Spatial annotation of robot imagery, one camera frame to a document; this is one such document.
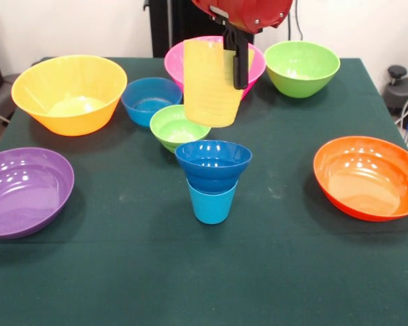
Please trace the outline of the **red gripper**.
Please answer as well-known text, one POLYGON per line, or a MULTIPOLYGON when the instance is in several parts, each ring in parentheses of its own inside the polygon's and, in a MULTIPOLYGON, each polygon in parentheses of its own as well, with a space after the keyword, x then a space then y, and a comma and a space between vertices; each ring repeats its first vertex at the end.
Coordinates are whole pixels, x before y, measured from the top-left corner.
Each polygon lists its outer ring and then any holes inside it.
POLYGON ((227 25, 223 33, 224 50, 233 53, 233 85, 248 86, 248 41, 243 33, 257 34, 267 27, 277 28, 292 7, 292 0, 192 0, 195 6, 218 24, 227 25))

